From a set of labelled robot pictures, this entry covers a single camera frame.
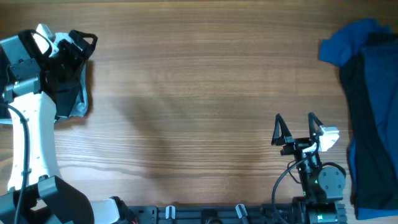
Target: table surface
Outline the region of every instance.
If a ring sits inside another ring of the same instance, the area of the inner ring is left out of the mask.
[[[38,23],[99,37],[90,113],[55,125],[62,176],[90,200],[256,205],[271,202],[293,159],[271,146],[277,113],[294,137],[308,136],[311,111],[336,125],[340,139],[321,160],[348,170],[348,108],[338,69],[318,60],[320,41],[364,17],[397,30],[397,9],[335,0],[1,4],[0,38]],[[0,194],[11,166],[12,127],[0,126]],[[277,201],[299,195],[286,177]],[[350,196],[348,175],[343,202],[355,223]]]

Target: dark blue fabric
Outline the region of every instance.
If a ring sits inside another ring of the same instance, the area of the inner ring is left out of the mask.
[[[329,40],[323,40],[319,59],[343,66],[366,43],[368,34],[372,32],[390,33],[390,28],[381,27],[374,19],[361,19],[353,22],[332,35]]]
[[[374,19],[362,19],[342,28],[329,40],[323,40],[319,59],[343,66],[368,40],[370,33],[391,33]],[[365,79],[377,132],[398,174],[398,44],[368,47],[364,50]],[[356,141],[349,148],[349,166],[355,192],[358,191]],[[355,206],[358,220],[398,215],[398,210],[376,210]]]

